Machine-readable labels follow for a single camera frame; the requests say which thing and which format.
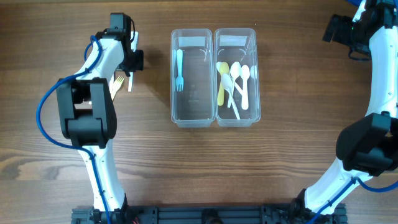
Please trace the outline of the white plastic fork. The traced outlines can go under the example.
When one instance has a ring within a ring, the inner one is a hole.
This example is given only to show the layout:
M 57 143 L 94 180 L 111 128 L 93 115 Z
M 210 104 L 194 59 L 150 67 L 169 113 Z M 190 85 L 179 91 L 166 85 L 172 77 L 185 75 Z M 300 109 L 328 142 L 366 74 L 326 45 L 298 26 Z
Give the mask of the white plastic fork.
M 128 86 L 127 86 L 128 92 L 132 92 L 133 81 L 134 81 L 134 73 L 129 72 Z

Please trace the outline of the pale blue plastic fork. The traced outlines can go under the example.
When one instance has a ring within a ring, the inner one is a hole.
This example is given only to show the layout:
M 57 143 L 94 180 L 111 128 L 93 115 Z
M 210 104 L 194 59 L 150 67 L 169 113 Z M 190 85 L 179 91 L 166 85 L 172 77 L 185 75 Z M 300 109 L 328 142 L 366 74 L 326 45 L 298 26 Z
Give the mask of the pale blue plastic fork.
M 184 80 L 183 80 L 183 50 L 178 49 L 176 51 L 176 59 L 177 59 L 177 78 L 176 78 L 176 87 L 177 91 L 182 92 L 183 91 L 183 86 L 184 86 Z

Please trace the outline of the beige plastic spoon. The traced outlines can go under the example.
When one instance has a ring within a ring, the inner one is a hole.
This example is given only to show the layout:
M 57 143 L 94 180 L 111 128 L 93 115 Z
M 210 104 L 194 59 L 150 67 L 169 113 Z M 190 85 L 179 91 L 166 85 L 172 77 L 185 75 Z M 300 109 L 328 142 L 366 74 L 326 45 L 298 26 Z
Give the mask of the beige plastic spoon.
M 227 68 L 223 74 L 228 74 L 228 73 L 229 73 L 229 68 Z M 222 82 L 220 82 L 218 90 L 217 104 L 218 106 L 223 106 L 224 104 L 224 88 Z

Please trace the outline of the white thin plastic spoon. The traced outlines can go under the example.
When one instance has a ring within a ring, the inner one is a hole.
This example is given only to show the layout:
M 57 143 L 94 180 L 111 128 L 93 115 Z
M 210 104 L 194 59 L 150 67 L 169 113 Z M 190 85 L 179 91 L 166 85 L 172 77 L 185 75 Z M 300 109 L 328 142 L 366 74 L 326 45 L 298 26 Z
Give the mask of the white thin plastic spoon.
M 228 92 L 229 94 L 229 98 L 230 98 L 230 94 L 231 94 L 231 89 L 233 87 L 233 82 L 232 79 L 230 78 L 230 76 L 228 74 L 223 74 L 222 78 L 221 78 L 221 82 L 224 86 L 224 89 Z M 234 114 L 236 116 L 236 119 L 240 119 L 240 115 L 238 112 L 238 109 L 236 107 L 236 103 L 234 102 L 234 100 L 232 99 L 232 104 L 231 106 L 233 107 L 234 110 Z

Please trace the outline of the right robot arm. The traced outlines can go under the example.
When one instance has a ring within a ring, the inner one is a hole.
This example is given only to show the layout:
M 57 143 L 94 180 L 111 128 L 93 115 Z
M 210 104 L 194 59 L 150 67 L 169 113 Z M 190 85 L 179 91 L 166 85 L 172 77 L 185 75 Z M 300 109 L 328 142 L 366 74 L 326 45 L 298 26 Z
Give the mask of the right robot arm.
M 352 1 L 354 17 L 332 15 L 325 42 L 337 42 L 359 61 L 372 63 L 371 95 L 364 118 L 346 127 L 336 141 L 336 159 L 320 179 L 292 200 L 288 216 L 304 223 L 324 222 L 357 186 L 388 192 L 366 181 L 397 169 L 397 1 Z

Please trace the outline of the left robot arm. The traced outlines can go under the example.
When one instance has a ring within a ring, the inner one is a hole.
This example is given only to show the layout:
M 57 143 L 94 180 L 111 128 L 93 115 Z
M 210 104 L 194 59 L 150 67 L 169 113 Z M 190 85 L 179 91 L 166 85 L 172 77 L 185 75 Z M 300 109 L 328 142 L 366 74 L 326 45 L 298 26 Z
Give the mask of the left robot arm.
M 74 210 L 73 223 L 132 223 L 134 216 L 118 180 L 113 156 L 117 118 L 110 84 L 115 71 L 127 77 L 143 70 L 134 21 L 122 12 L 110 15 L 110 26 L 98 32 L 93 50 L 73 78 L 56 87 L 60 126 L 83 158 L 94 193 L 92 208 Z

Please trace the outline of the clear plastic container left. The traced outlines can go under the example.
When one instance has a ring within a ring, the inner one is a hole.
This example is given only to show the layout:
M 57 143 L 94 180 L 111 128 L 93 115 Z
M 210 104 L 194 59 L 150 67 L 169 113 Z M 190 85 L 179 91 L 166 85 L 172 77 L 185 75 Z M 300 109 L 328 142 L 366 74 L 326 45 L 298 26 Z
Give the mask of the clear plastic container left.
M 176 51 L 183 50 L 183 91 L 177 91 Z M 170 42 L 170 114 L 180 128 L 207 128 L 215 120 L 216 90 L 212 33 L 175 29 Z

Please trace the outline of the clear plastic container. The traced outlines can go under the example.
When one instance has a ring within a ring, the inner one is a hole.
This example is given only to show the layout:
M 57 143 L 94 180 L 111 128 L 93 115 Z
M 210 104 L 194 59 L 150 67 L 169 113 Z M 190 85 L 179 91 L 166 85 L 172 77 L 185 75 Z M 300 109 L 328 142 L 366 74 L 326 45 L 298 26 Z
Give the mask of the clear plastic container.
M 183 91 L 177 91 L 176 51 L 183 50 Z M 175 29 L 170 42 L 170 114 L 180 128 L 207 128 L 215 120 L 216 90 L 212 33 Z
M 217 122 L 222 127 L 250 127 L 261 118 L 257 37 L 252 28 L 220 28 L 215 32 Z M 228 64 L 234 89 L 220 87 L 220 65 Z

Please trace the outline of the clear plastic container right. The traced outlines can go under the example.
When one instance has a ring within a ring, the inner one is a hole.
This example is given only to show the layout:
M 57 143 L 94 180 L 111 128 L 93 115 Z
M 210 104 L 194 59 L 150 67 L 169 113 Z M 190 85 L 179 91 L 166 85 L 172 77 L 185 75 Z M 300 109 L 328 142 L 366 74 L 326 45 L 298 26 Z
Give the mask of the clear plastic container right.
M 217 122 L 222 127 L 250 127 L 261 118 L 257 37 L 252 28 L 220 28 L 215 32 Z M 234 89 L 220 87 L 220 65 L 228 64 Z

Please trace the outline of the beige plastic fork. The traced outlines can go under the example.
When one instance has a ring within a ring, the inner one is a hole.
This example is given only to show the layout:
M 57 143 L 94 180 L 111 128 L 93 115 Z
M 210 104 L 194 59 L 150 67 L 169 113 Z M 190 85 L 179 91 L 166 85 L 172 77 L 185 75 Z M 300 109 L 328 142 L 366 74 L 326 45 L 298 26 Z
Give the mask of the beige plastic fork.
M 111 90 L 111 99 L 114 100 L 117 92 L 121 89 L 121 87 L 124 84 L 124 77 L 119 76 L 117 77 L 117 79 L 115 79 L 114 83 L 113 83 L 113 87 Z

